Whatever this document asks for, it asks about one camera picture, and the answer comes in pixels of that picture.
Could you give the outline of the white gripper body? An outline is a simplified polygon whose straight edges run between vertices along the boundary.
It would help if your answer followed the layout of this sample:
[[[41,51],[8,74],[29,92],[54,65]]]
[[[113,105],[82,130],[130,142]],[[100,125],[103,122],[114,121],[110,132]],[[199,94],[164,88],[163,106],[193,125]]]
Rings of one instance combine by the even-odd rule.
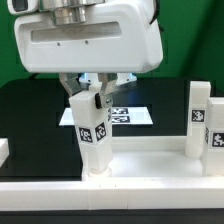
[[[145,73],[163,59],[158,1],[25,1],[14,33],[36,73]]]

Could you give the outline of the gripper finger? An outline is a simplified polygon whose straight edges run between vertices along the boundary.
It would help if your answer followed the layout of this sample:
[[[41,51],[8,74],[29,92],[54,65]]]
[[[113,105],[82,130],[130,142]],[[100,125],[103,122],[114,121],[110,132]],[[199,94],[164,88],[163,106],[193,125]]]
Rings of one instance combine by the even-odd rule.
[[[97,109],[110,108],[113,104],[112,93],[117,81],[116,73],[99,73],[98,81],[102,83],[101,89],[95,94]]]
[[[69,96],[73,96],[82,90],[77,73],[60,73],[59,79]]]

